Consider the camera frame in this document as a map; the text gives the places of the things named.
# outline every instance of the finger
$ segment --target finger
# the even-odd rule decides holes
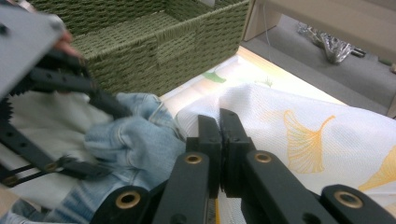
[[[26,9],[27,11],[35,12],[35,8],[30,3],[28,3],[26,0],[20,1],[19,5],[20,5],[20,7],[23,7],[24,9]]]
[[[81,54],[76,49],[74,49],[73,47],[70,46],[69,43],[66,43],[64,41],[59,41],[58,43],[55,44],[54,47],[69,55],[77,56],[79,58],[82,57]]]
[[[73,41],[73,36],[70,34],[69,31],[65,30],[59,40],[66,43],[71,43]]]

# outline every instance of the wicker storage bin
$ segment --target wicker storage bin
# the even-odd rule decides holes
[[[31,0],[57,14],[110,92],[164,94],[233,56],[248,0]]]

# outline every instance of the screw hole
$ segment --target screw hole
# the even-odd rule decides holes
[[[185,161],[189,164],[197,164],[197,163],[200,163],[201,160],[202,160],[202,158],[197,155],[190,155],[185,159]]]
[[[53,162],[53,163],[47,164],[45,168],[46,168],[47,172],[52,173],[52,172],[56,171],[56,169],[58,168],[58,165],[55,162]]]
[[[122,193],[116,200],[116,206],[120,209],[135,207],[140,202],[140,194],[136,191]]]
[[[266,153],[258,153],[258,154],[256,154],[255,158],[256,158],[256,161],[264,162],[264,163],[270,162],[272,160],[270,155],[268,155]]]
[[[350,207],[350,208],[361,208],[363,207],[363,201],[356,195],[343,191],[343,190],[338,190],[334,193],[335,199],[343,204],[344,206]]]
[[[6,33],[7,27],[3,23],[0,23],[0,35],[5,35]]]
[[[306,224],[320,224],[321,223],[321,221],[320,221],[320,219],[318,217],[316,217],[316,216],[314,216],[312,214],[309,214],[309,213],[304,213],[303,214],[303,221]]]
[[[130,195],[126,195],[125,197],[123,197],[121,199],[121,201],[123,203],[131,203],[134,200],[134,195],[130,194]]]

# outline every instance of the green wicker basket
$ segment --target green wicker basket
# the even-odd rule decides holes
[[[57,14],[110,92],[162,95],[238,50],[248,0],[31,0]]]

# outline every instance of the yellow leaf pattern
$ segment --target yellow leaf pattern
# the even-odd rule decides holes
[[[312,131],[303,126],[291,110],[284,114],[288,129],[289,168],[302,174],[318,173],[324,170],[322,164],[321,132],[324,126],[335,116],[327,118],[318,131]]]
[[[396,181],[396,146],[390,151],[376,172],[359,190],[367,190]]]

